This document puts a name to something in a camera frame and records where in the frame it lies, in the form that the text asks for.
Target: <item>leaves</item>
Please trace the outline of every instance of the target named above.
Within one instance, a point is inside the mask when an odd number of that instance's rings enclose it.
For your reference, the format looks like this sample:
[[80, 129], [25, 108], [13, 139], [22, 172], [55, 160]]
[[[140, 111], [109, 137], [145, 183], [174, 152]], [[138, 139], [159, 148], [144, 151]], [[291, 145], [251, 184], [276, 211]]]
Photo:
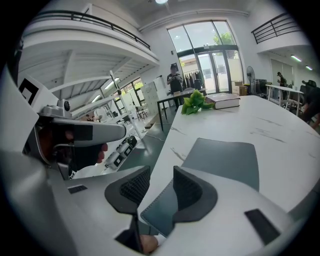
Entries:
[[182, 106], [182, 110], [181, 110], [181, 114], [182, 115], [187, 113], [187, 108], [188, 108], [188, 106], [186, 105], [186, 102], [184, 102], [184, 104]]
[[191, 99], [189, 99], [189, 98], [183, 98], [183, 99], [184, 99], [184, 104], [187, 105], [188, 107], [190, 107], [192, 104]]
[[193, 105], [195, 107], [199, 107], [200, 105], [203, 105], [204, 101], [205, 101], [205, 98], [195, 98], [193, 100]]
[[190, 98], [184, 98], [181, 114], [190, 115], [192, 113], [197, 113], [199, 109], [212, 109], [214, 105], [214, 103], [206, 103], [205, 96], [198, 90], [195, 90]]
[[193, 112], [194, 112], [194, 108], [192, 106], [188, 106], [188, 108], [186, 109], [186, 114], [190, 115]]
[[204, 103], [202, 108], [205, 110], [205, 109], [212, 109], [213, 107], [215, 106], [215, 104], [212, 102], [212, 103]]

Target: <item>cardboard box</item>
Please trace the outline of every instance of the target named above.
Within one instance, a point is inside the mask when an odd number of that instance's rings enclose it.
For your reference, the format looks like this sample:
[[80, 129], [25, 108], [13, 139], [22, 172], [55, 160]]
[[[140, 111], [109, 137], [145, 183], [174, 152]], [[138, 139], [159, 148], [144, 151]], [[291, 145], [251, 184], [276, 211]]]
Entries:
[[242, 85], [242, 86], [235, 86], [232, 88], [232, 93], [237, 94], [239, 96], [246, 96], [247, 95], [247, 87]]
[[235, 81], [234, 86], [243, 86], [243, 82], [242, 81]]

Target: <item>green plant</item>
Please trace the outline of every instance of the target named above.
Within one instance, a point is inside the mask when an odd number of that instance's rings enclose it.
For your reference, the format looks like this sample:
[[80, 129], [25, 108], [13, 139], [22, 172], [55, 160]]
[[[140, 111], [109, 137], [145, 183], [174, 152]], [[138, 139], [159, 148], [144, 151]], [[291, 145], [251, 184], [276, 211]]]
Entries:
[[181, 111], [182, 115], [190, 115], [191, 113], [197, 113], [199, 109], [212, 109], [215, 106], [214, 103], [206, 103], [205, 96], [203, 96], [198, 90], [195, 90], [194, 93], [191, 94], [190, 98], [183, 99], [184, 104]]
[[142, 82], [137, 82], [137, 83], [134, 84], [134, 89], [138, 90], [142, 86], [144, 86], [144, 84]]
[[181, 59], [179, 59], [179, 61], [180, 61], [181, 67], [183, 68], [186, 64], [183, 61], [181, 61]]
[[[221, 38], [222, 44], [224, 44], [224, 45], [234, 45], [235, 44], [234, 39], [232, 38], [232, 35], [230, 32], [221, 33], [220, 38]], [[214, 35], [213, 41], [217, 45], [220, 45], [219, 38], [218, 38], [217, 34]]]

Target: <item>marble table surface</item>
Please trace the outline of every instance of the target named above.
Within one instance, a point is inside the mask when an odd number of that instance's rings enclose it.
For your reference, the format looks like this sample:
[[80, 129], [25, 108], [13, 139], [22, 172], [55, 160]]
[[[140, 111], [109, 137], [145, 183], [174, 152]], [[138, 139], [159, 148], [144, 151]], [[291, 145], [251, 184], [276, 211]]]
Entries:
[[151, 174], [149, 190], [138, 208], [139, 215], [170, 182], [173, 166], [183, 164], [197, 138], [253, 144], [259, 192], [285, 212], [314, 188], [320, 178], [320, 135], [270, 101], [257, 96], [240, 98], [239, 107], [191, 115], [181, 115], [179, 107]]

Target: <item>trees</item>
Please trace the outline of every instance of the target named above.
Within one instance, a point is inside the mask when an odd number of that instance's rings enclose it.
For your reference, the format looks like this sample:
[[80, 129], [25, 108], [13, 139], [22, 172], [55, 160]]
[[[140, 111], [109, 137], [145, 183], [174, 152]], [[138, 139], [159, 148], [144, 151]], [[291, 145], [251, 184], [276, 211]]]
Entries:
[[[235, 44], [234, 39], [232, 38], [232, 35], [230, 32], [221, 33], [220, 38], [221, 38], [223, 45], [234, 45]], [[213, 41], [217, 45], [221, 44], [221, 42], [219, 41], [219, 38], [218, 38], [218, 34], [215, 34], [215, 36], [213, 37]], [[227, 55], [228, 59], [234, 59], [235, 58], [235, 51], [234, 50], [227, 50], [226, 55]]]
[[181, 59], [179, 59], [179, 61], [180, 61], [181, 68], [183, 68], [186, 64], [183, 61], [181, 61]]

